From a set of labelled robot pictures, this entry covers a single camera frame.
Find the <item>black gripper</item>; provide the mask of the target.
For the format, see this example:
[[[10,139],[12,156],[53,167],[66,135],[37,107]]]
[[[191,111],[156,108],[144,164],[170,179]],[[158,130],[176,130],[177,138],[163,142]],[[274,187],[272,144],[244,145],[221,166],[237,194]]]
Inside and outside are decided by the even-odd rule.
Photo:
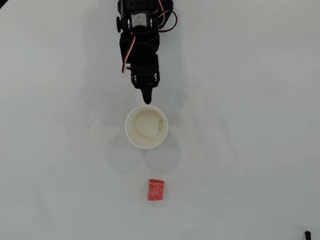
[[[146,105],[152,102],[153,88],[160,81],[159,45],[158,34],[132,34],[129,31],[120,34],[121,71],[130,71],[131,82],[141,90]]]

